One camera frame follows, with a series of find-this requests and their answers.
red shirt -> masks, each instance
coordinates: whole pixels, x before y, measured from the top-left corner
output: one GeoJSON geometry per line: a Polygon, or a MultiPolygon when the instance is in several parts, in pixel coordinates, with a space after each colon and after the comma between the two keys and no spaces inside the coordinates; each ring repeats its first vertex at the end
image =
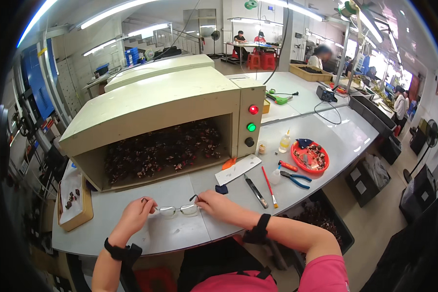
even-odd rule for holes
{"type": "MultiPolygon", "coordinates": [[[[261,280],[258,271],[245,271],[248,275],[236,272],[207,278],[196,285],[192,292],[277,292],[271,276],[261,280]]],[[[339,255],[324,255],[312,260],[300,279],[298,292],[349,292],[344,259],[339,255]]]]}
{"type": "Polygon", "coordinates": [[[265,40],[263,37],[256,36],[256,37],[255,37],[255,42],[265,43],[266,40],[265,40]]]}

yellow glue bottle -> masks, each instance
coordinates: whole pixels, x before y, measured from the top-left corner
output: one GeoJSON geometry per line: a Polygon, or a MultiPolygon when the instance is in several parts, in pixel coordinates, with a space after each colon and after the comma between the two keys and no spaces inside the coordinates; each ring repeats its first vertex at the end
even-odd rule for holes
{"type": "Polygon", "coordinates": [[[289,132],[291,129],[287,130],[287,133],[282,136],[281,141],[279,142],[279,152],[286,153],[289,145],[291,144],[291,138],[289,136],[289,132]]]}

glue bottle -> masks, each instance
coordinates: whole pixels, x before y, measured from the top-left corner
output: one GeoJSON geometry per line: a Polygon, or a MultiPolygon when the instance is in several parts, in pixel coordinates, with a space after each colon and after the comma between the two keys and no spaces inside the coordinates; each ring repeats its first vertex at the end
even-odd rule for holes
{"type": "Polygon", "coordinates": [[[291,144],[291,137],[289,136],[289,132],[291,129],[287,130],[287,133],[282,136],[281,141],[279,142],[279,152],[286,153],[287,148],[291,144]]]}
{"type": "Polygon", "coordinates": [[[279,166],[275,171],[273,171],[268,178],[271,184],[278,184],[281,180],[281,166],[279,166]]]}

pliers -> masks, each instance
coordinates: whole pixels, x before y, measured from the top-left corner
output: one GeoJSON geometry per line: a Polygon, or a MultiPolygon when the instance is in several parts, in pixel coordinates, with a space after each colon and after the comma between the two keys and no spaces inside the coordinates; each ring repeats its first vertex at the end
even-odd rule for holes
{"type": "Polygon", "coordinates": [[[304,189],[309,189],[310,187],[304,184],[299,183],[295,178],[303,178],[306,179],[308,181],[311,181],[311,178],[308,178],[304,175],[300,175],[300,174],[290,174],[289,172],[283,172],[281,171],[281,175],[283,177],[289,178],[291,181],[293,181],[296,185],[301,186],[304,189]]]}

white shirt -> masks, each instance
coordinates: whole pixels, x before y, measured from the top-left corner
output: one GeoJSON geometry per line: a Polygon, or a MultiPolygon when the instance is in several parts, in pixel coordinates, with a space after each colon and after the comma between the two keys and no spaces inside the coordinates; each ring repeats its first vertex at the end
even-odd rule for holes
{"type": "Polygon", "coordinates": [[[310,66],[315,66],[320,68],[321,70],[323,69],[323,63],[321,63],[321,59],[318,58],[315,55],[312,55],[309,59],[308,59],[308,64],[310,66]]]}
{"type": "Polygon", "coordinates": [[[394,110],[396,111],[397,119],[402,120],[405,112],[409,109],[409,99],[402,94],[399,95],[394,102],[394,110]]]}

